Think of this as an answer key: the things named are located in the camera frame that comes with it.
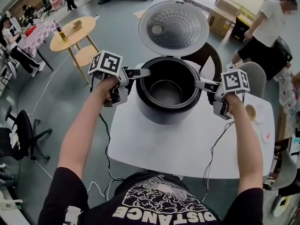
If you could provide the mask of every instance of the white table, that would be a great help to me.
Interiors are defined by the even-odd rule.
[[[213,113],[206,92],[182,122],[160,125],[148,120],[137,106],[135,83],[128,101],[117,107],[111,127],[108,155],[114,160],[163,173],[202,178],[211,159],[210,148],[224,130],[226,123]],[[263,105],[262,123],[253,127],[260,140],[263,155],[263,175],[270,172],[274,153],[275,128],[269,102],[246,94],[245,105]],[[262,140],[262,129],[271,131],[269,143]],[[238,179],[235,125],[232,125],[214,149],[210,178]]]

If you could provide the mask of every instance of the pink tablecloth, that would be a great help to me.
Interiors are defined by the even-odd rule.
[[[52,0],[51,5],[54,9],[58,8],[62,4],[62,0]]]
[[[50,33],[56,31],[57,28],[61,28],[61,26],[54,19],[38,24],[29,36],[23,37],[19,41],[18,46],[34,58],[37,54],[38,47],[40,47],[45,38],[48,37]]]

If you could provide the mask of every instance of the rice cooker lid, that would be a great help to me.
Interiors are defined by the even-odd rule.
[[[177,58],[198,51],[205,44],[209,31],[200,9],[175,0],[150,7],[139,23],[140,38],[150,50]]]

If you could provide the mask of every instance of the table with pink tablecloth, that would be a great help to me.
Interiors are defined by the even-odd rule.
[[[26,37],[21,38],[18,46],[27,52],[31,57],[35,57],[36,54],[46,63],[46,65],[53,71],[53,68],[46,61],[43,55],[39,52],[38,48],[44,42],[45,38],[48,37],[52,32],[56,31],[57,28],[61,28],[60,24],[54,19],[47,20],[42,24],[37,24],[34,31]]]

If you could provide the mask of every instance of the black cable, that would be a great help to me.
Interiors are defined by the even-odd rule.
[[[107,197],[107,190],[108,190],[108,188],[109,188],[109,185],[112,185],[113,184],[113,182],[114,181],[116,181],[115,179],[113,179],[112,180],[112,182],[111,183],[109,183],[108,185],[107,185],[107,187],[106,187],[106,189],[104,190],[104,196],[105,196],[105,200],[107,200],[108,201],[108,197]]]
[[[108,157],[108,145],[111,141],[111,136],[109,134],[109,130],[108,130],[108,125],[106,123],[106,121],[104,120],[104,118],[102,117],[101,113],[99,113],[99,117],[101,118],[101,120],[104,122],[105,126],[106,126],[106,133],[108,135],[108,143],[107,143],[107,146],[105,148],[105,155],[106,155],[106,158],[107,158],[107,162],[108,162],[108,173],[109,173],[109,176],[114,180],[114,181],[119,181],[119,182],[122,182],[124,181],[124,179],[122,178],[114,178],[112,175],[111,175],[111,172],[110,172],[110,169],[111,169],[111,162],[109,160],[109,157]]]
[[[90,83],[90,92],[92,92],[93,91],[93,86],[94,86],[94,78],[95,78],[95,76],[94,76],[94,73],[92,74],[92,81],[91,81],[91,83]]]
[[[19,160],[19,172],[18,172],[18,184],[19,184],[19,179],[20,179],[20,172],[21,172],[21,160]]]
[[[233,124],[234,124],[234,121],[229,122],[229,123],[226,123],[226,125],[225,125],[225,127],[224,127],[224,130],[223,130],[223,132],[222,132],[222,134],[220,135],[220,137],[216,140],[215,144],[214,144],[214,145],[211,147],[211,149],[210,149],[210,152],[211,152],[211,160],[210,160],[210,162],[208,163],[207,167],[206,167],[205,170],[204,170],[203,180],[202,180],[202,183],[203,183],[203,185],[204,185],[205,188],[206,188],[206,194],[205,194],[205,196],[204,196],[204,198],[203,198],[202,201],[204,201],[204,199],[206,198],[206,195],[208,194],[208,190],[209,190],[209,189],[208,189],[208,185],[205,184],[205,178],[206,178],[206,176],[207,176],[207,179],[210,178],[210,166],[211,166],[211,163],[212,163],[213,157],[214,157],[214,148],[215,148],[216,144],[218,143],[218,141],[222,138],[222,136],[224,135],[224,133],[225,133],[225,132],[228,130],[228,128],[229,128],[231,125],[233,125]]]

